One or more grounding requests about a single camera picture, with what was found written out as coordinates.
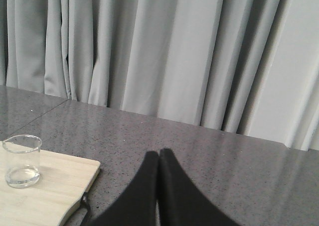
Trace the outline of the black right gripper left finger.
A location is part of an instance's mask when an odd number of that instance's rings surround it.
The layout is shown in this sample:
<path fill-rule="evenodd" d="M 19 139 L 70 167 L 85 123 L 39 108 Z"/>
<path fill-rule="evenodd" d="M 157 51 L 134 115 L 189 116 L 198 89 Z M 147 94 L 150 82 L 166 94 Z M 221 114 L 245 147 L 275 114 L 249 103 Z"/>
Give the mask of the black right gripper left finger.
<path fill-rule="evenodd" d="M 146 152 L 136 175 L 90 226 L 155 226 L 159 155 Z"/>

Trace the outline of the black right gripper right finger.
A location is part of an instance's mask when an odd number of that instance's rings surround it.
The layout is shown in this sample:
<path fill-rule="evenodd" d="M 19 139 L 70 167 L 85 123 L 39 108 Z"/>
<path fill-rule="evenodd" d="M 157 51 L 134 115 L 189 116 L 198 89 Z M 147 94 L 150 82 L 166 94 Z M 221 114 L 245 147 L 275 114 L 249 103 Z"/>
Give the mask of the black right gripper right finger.
<path fill-rule="evenodd" d="M 159 219 L 162 226 L 236 226 L 185 173 L 174 152 L 159 155 Z"/>

